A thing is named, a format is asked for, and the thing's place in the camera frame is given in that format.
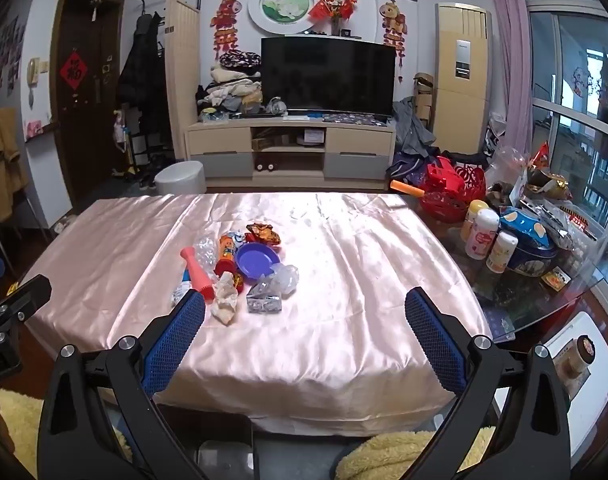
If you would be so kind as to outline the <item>small blue white bottle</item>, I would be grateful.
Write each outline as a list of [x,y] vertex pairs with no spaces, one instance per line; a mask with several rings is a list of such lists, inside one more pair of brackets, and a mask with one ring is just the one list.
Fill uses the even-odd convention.
[[189,290],[192,288],[192,283],[190,280],[190,274],[188,270],[184,270],[182,274],[182,278],[180,283],[173,291],[173,298],[171,298],[171,304],[175,306],[179,304],[180,300]]

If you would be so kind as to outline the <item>white tissue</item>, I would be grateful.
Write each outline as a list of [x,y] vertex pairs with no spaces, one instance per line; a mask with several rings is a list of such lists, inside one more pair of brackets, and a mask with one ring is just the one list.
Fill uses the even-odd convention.
[[234,274],[225,271],[214,285],[215,298],[211,307],[212,316],[223,325],[230,325],[237,312],[239,292]]

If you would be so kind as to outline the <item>pink plastic vase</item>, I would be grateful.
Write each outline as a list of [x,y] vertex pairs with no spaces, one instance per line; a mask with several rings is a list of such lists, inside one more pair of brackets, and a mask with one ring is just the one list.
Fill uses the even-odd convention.
[[206,301],[213,301],[215,299],[215,290],[212,280],[208,278],[200,263],[197,262],[195,249],[192,246],[182,248],[180,256],[185,260],[192,288],[199,292]]

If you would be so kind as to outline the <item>orange tube red cap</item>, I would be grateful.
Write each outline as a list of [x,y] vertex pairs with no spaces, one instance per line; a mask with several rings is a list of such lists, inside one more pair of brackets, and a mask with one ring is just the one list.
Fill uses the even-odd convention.
[[221,278],[226,272],[235,275],[237,273],[237,265],[235,264],[235,242],[230,234],[223,234],[218,242],[218,256],[215,264],[214,272]]

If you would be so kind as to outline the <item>silver foil wrapper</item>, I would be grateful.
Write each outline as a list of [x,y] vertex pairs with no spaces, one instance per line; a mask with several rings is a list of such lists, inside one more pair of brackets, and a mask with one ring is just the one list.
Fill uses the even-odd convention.
[[269,278],[257,281],[246,294],[249,313],[277,314],[282,311],[282,297],[270,290]]

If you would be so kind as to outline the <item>clear plastic bag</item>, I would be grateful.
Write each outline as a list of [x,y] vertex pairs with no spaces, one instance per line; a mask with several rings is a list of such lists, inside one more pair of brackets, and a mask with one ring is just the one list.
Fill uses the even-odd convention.
[[204,272],[215,278],[215,265],[217,262],[217,246],[215,240],[210,236],[202,236],[193,244],[195,259]]

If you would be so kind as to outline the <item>purple plastic plate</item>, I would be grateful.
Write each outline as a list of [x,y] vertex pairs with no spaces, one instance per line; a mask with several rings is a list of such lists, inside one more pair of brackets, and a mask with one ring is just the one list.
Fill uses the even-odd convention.
[[238,269],[249,281],[272,274],[272,267],[280,262],[278,254],[261,243],[242,245],[235,253],[234,259]]

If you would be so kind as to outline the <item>red gold foil wrapper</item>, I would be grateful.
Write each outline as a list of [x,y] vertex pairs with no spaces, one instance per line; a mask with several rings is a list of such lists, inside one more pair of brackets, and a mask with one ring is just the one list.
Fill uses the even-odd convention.
[[255,222],[246,226],[245,239],[249,243],[261,243],[267,246],[279,246],[281,237],[271,224]]

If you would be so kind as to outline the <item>red gold ornament ball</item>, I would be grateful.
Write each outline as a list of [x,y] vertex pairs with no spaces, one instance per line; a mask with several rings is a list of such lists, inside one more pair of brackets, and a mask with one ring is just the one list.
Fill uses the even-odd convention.
[[233,284],[237,292],[243,292],[244,289],[244,278],[243,275],[239,272],[235,272],[233,274]]

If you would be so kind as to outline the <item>blue white wrapper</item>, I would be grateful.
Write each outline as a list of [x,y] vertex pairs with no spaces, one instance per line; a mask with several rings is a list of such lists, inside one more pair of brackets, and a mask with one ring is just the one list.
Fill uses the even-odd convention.
[[234,250],[238,250],[247,243],[246,234],[243,231],[230,231],[228,235],[232,240]]

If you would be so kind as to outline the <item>blue round tin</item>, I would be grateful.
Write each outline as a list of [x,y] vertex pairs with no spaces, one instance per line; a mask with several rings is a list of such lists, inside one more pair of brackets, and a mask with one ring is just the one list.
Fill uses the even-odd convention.
[[507,207],[500,214],[500,227],[518,239],[508,263],[511,271],[528,278],[540,278],[550,269],[558,256],[558,247],[551,242],[543,223],[534,214]]

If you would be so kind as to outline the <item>yellow lid white bottle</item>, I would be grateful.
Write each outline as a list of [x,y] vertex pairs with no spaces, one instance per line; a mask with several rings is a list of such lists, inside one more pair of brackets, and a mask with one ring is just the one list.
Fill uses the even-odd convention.
[[484,202],[484,200],[472,200],[472,202],[469,204],[466,218],[464,218],[464,223],[462,223],[460,231],[460,238],[464,243],[468,240],[470,236],[474,221],[478,216],[479,212],[487,208],[488,205]]

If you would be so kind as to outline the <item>white bin lid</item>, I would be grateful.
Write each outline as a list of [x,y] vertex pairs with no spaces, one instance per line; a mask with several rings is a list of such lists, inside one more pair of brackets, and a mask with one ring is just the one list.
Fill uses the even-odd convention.
[[572,465],[595,439],[598,419],[608,403],[608,345],[602,334],[605,327],[580,312],[545,344],[570,400],[566,417]]

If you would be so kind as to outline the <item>red diamond door sign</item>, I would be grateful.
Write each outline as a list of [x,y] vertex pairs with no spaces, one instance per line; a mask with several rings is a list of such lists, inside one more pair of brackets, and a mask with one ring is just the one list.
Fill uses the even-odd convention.
[[76,90],[84,76],[87,75],[88,65],[77,51],[72,51],[60,70],[60,76],[72,90]]

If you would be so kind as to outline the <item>beige standing air conditioner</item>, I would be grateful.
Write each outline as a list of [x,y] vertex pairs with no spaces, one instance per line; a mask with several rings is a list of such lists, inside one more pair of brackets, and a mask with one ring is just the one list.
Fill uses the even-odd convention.
[[433,133],[443,151],[475,154],[490,105],[490,12],[464,3],[436,6]]

